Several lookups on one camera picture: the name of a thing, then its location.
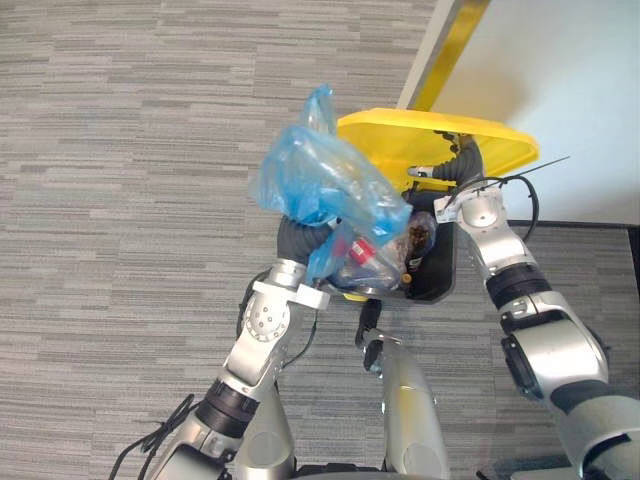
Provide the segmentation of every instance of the garbage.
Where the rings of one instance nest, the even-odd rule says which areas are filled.
[[[302,125],[287,127],[267,153],[250,190],[263,208],[305,225],[341,219],[327,243],[312,253],[307,282],[325,278],[345,261],[355,232],[380,248],[402,234],[411,206],[352,145],[335,136],[332,91],[307,99]]]

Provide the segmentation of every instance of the yellow stripe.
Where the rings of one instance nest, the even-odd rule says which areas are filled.
[[[415,103],[411,106],[412,110],[427,112],[431,109],[480,19],[482,19],[487,5],[489,5],[489,0],[465,0],[460,6],[442,44],[440,54],[424,80]]]

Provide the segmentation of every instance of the red label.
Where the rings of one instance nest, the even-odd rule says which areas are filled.
[[[349,250],[349,255],[353,258],[359,265],[364,265],[367,261],[376,254],[376,249],[367,242],[364,238],[359,238],[353,245],[351,245],[351,250]]]

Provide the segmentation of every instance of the white plastic part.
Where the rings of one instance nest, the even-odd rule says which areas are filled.
[[[298,285],[298,290],[295,292],[288,288],[264,282],[253,282],[253,289],[264,295],[280,297],[287,302],[299,303],[300,305],[315,310],[326,310],[329,305],[330,295],[328,293],[316,290],[302,283]]]

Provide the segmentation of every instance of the white wall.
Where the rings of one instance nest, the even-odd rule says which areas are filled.
[[[492,0],[433,107],[529,133],[536,164],[571,155],[529,176],[543,220],[640,224],[639,3]]]

